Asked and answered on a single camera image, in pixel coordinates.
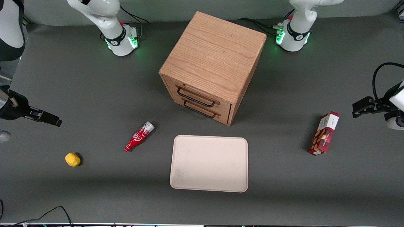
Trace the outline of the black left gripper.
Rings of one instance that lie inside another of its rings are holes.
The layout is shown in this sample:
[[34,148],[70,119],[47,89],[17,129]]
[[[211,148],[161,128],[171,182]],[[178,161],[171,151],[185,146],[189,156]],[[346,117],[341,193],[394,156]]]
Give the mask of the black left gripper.
[[[375,100],[378,103],[378,107],[382,109],[382,112],[387,112],[384,115],[385,121],[388,121],[389,119],[394,117],[402,116],[402,111],[389,100],[391,97],[396,95],[401,90],[402,90],[401,85],[397,84],[392,88],[388,89],[382,98],[378,98],[375,87]],[[375,107],[375,100],[372,97],[365,97],[355,102],[353,104],[352,117],[359,118],[360,116],[365,114],[380,113],[381,110]]]

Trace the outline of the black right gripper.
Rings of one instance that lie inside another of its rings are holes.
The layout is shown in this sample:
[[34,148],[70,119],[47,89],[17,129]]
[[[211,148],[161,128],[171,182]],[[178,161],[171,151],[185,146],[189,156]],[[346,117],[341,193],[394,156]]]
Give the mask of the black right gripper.
[[1,86],[0,92],[0,118],[15,120],[20,117],[38,119],[40,122],[60,127],[62,120],[51,113],[30,107],[27,98],[9,89],[10,86]]

